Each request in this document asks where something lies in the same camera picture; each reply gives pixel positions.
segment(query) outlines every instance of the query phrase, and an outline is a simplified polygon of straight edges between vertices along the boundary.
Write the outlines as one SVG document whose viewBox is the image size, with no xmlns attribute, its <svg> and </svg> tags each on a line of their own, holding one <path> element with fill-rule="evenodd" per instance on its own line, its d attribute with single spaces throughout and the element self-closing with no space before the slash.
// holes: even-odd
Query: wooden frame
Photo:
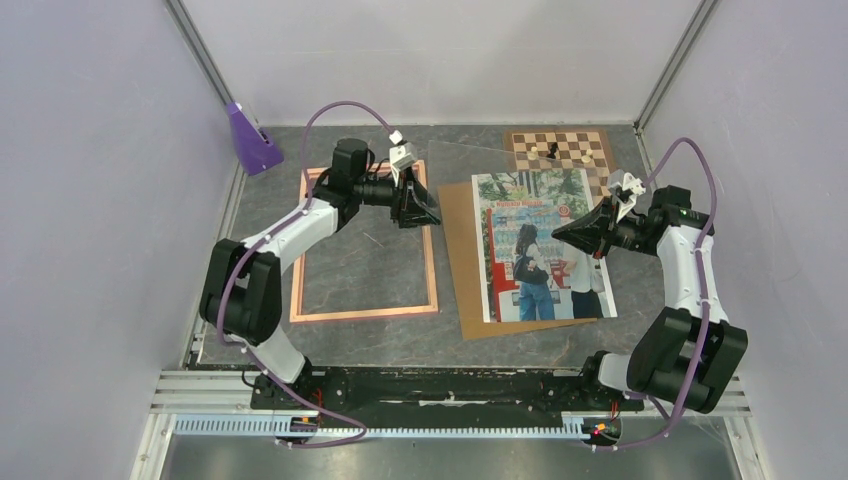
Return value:
<svg viewBox="0 0 848 480">
<path fill-rule="evenodd" d="M 423 186 L 427 186 L 427 173 L 424 168 L 424 162 L 418 160 L 413 164 L 412 168 L 418 174 L 418 181 Z M 307 170 L 309 179 L 314 181 L 318 178 L 325 169 L 311 168 Z M 388 173 L 391 170 L 388 165 L 380 168 L 378 173 Z M 300 180 L 300 197 L 306 195 L 306 181 L 301 177 Z M 424 268 L 427 279 L 427 304 L 413 305 L 409 307 L 391 307 L 391 308 L 375 308 L 370 310 L 349 310 L 343 312 L 331 313 L 311 313 L 304 314 L 303 310 L 303 288 L 306 276 L 306 254 L 301 255 L 294 262 L 292 270 L 292 294 L 291 294 L 291 309 L 289 313 L 290 321 L 293 323 L 299 322 L 319 322 L 326 320 L 360 320 L 374 317 L 388 317 L 396 315 L 417 315 L 422 313 L 436 313 L 439 311 L 439 301 L 436 294 L 436 266 L 433 261 L 433 238 L 430 232 L 430 227 L 421 227 L 422 246 L 424 247 Z"/>
</svg>

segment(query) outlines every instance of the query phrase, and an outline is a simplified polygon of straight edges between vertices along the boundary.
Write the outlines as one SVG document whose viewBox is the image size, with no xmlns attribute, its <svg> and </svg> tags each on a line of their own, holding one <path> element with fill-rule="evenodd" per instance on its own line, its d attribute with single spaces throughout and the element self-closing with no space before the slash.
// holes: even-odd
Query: black wire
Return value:
<svg viewBox="0 0 848 480">
<path fill-rule="evenodd" d="M 241 382 L 242 382 L 243 384 L 247 385 L 247 386 L 248 386 L 248 387 L 250 387 L 250 388 L 256 388 L 256 384 L 255 384 L 255 383 L 250 383 L 250 382 L 248 382 L 248 381 L 247 381 L 247 379 L 246 379 L 246 378 L 244 378 L 244 374 L 245 374 L 245 372 L 246 372 L 246 371 L 247 371 L 247 370 L 242 370 L 242 371 L 241 371 Z"/>
</svg>

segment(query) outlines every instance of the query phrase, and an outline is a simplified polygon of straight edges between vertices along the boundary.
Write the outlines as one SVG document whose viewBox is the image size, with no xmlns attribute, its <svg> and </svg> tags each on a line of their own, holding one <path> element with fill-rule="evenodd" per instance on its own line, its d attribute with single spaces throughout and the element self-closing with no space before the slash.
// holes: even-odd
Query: white wall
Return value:
<svg viewBox="0 0 848 480">
<path fill-rule="evenodd" d="M 123 479 L 185 345 L 226 115 L 161 1 L 0 15 L 0 470 Z"/>
<path fill-rule="evenodd" d="M 848 465 L 846 21 L 844 2 L 721 2 L 647 128 L 653 160 L 689 135 L 720 180 L 718 289 L 748 329 L 741 372 L 777 479 Z M 678 157 L 661 180 L 706 208 L 694 155 Z"/>
<path fill-rule="evenodd" d="M 302 125 L 343 99 L 394 123 L 632 121 L 698 1 L 185 3 L 235 98 Z"/>
</svg>

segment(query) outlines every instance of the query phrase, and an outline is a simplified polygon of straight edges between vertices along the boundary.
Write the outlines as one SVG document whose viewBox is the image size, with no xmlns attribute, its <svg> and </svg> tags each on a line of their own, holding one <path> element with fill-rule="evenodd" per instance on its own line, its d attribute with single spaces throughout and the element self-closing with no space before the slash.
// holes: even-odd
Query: transparent acrylic sheet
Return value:
<svg viewBox="0 0 848 480">
<path fill-rule="evenodd" d="M 541 169 L 518 170 L 513 152 L 438 141 L 429 142 L 427 157 L 431 184 L 437 185 L 431 193 L 441 210 L 451 205 L 441 201 L 438 186 L 470 183 L 474 190 L 474 210 L 480 218 L 474 241 L 484 321 L 573 319 L 572 287 L 582 295 L 576 298 L 582 307 L 577 313 L 587 311 L 585 297 L 594 297 L 591 292 L 600 303 L 600 315 L 576 318 L 617 316 L 606 262 L 592 260 L 550 238 L 554 228 L 585 215 L 594 206 L 585 169 L 563 168 L 572 167 L 572 162 L 547 162 L 540 155 L 535 163 L 541 164 Z M 541 287 L 522 287 L 513 277 L 516 241 L 521 226 L 528 223 L 537 230 L 537 245 L 548 263 L 549 278 Z M 582 266 L 569 273 L 574 264 Z"/>
</svg>

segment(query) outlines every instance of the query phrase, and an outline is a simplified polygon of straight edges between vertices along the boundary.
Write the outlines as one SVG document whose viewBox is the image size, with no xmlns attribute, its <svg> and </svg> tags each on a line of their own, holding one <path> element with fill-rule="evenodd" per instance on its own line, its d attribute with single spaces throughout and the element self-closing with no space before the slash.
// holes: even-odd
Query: purple object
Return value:
<svg viewBox="0 0 848 480">
<path fill-rule="evenodd" d="M 236 155 L 248 175 L 262 173 L 283 163 L 283 153 L 274 145 L 274 140 L 261 128 L 253 126 L 242 112 L 241 105 L 235 102 L 227 105 L 227 114 L 230 116 Z"/>
</svg>

